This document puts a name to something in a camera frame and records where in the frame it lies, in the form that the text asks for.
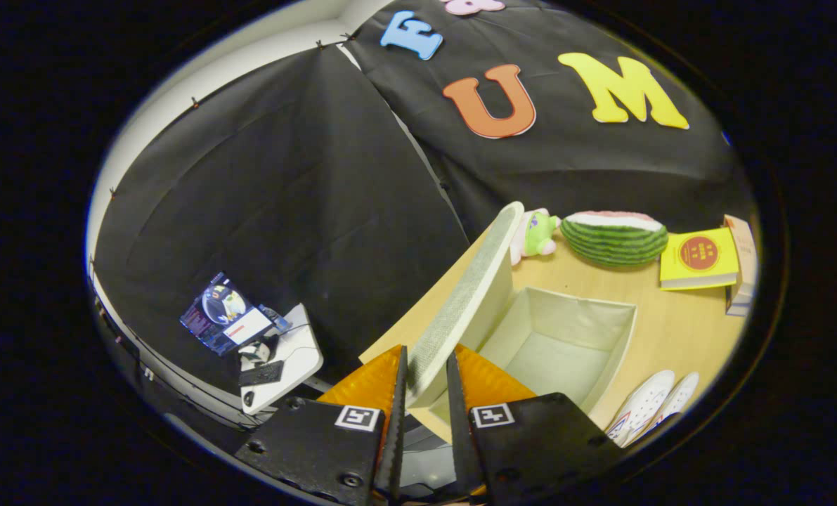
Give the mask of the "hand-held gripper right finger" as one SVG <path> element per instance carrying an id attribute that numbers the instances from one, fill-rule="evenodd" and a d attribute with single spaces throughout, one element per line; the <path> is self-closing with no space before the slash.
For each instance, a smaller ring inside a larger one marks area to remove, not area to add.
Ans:
<path id="1" fill-rule="evenodd" d="M 446 378 L 457 483 L 472 502 L 545 502 L 623 459 L 566 394 L 534 394 L 466 346 Z"/>

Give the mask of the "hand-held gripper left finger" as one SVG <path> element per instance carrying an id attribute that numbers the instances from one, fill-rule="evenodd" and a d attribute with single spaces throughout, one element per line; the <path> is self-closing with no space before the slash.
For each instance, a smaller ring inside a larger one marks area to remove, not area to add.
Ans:
<path id="1" fill-rule="evenodd" d="M 406 385 L 408 349 L 396 345 L 318 400 L 287 399 L 235 456 L 321 504 L 395 505 Z"/>

